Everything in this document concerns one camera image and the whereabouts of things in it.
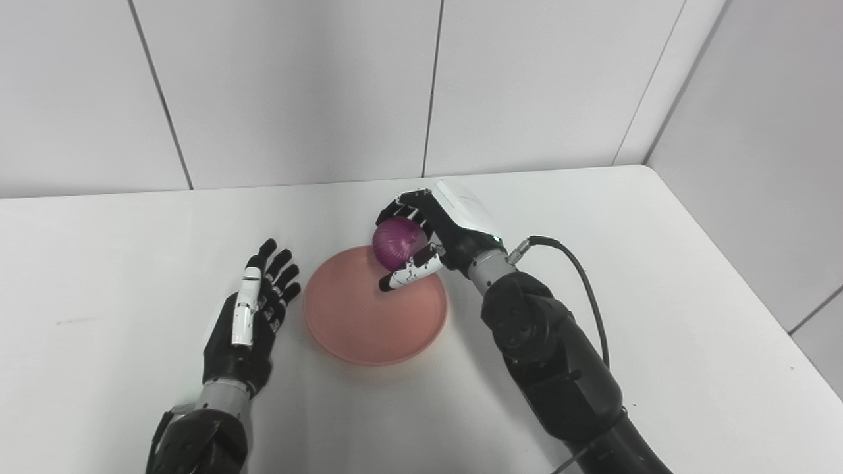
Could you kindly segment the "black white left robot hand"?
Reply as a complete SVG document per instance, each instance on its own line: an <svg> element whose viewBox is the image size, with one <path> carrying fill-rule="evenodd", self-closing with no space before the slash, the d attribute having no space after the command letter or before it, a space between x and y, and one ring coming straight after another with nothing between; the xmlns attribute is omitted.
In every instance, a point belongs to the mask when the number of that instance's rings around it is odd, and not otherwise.
<svg viewBox="0 0 843 474"><path fill-rule="evenodd" d="M250 397L254 397L270 378L276 333L285 321L287 307L301 293L302 287L296 280L299 267L292 261L292 252L278 249L274 239L266 240L246 266L261 270L258 278L261 287L252 320L252 344L250 347L232 344L238 294L229 294L203 350L202 383L237 381L245 385Z"/></svg>

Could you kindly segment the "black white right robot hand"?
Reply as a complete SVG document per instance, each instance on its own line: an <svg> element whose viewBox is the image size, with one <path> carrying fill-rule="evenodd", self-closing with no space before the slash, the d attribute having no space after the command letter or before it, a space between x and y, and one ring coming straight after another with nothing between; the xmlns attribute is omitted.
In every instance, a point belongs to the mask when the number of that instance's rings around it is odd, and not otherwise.
<svg viewBox="0 0 843 474"><path fill-rule="evenodd" d="M377 216L376 225L395 217L421 225L428 243L379 280L389 293L447 268L461 273L486 294L494 282L517 268L487 208L461 185L440 180L431 187L400 193Z"/></svg>

